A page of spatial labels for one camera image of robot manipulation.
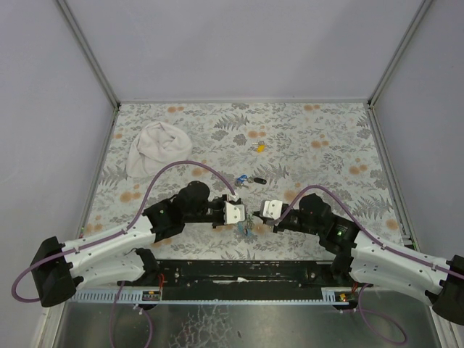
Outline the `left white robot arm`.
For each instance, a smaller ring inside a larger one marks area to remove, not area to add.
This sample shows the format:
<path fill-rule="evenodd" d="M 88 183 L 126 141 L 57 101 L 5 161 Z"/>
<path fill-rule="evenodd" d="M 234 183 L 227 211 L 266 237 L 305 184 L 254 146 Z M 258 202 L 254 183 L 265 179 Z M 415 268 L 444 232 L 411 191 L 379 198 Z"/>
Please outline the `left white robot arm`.
<path fill-rule="evenodd" d="M 79 289 L 110 283 L 159 286 L 162 270 L 149 245 L 178 235 L 188 223 L 217 227 L 239 218 L 237 195 L 209 196 L 205 183 L 192 181 L 172 197 L 143 209 L 126 227 L 65 243 L 46 239 L 31 263 L 39 302 L 53 307 Z"/>

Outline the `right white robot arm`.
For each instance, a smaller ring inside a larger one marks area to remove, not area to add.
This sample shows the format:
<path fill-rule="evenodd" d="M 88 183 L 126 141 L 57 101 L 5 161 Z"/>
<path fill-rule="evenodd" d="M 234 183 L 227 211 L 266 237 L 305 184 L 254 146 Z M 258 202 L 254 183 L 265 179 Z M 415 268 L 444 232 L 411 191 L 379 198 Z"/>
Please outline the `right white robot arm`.
<path fill-rule="evenodd" d="M 463 257 L 446 260 L 387 241 L 363 230 L 353 217 L 333 213 L 317 194 L 304 196 L 296 209 L 264 201 L 254 216 L 275 232 L 318 236 L 319 244 L 335 256 L 333 274 L 408 295 L 445 320 L 463 324 Z"/>

